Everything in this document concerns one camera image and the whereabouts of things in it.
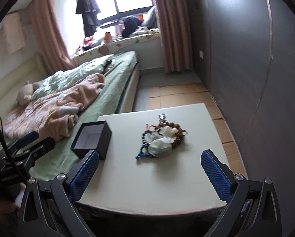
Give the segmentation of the left hand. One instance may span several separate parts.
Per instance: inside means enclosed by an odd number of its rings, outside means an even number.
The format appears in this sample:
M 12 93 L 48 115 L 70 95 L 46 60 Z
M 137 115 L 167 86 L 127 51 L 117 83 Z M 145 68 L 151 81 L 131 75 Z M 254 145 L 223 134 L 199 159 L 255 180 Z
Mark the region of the left hand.
M 0 190 L 0 216 L 20 210 L 25 189 L 24 183 L 17 183 Z

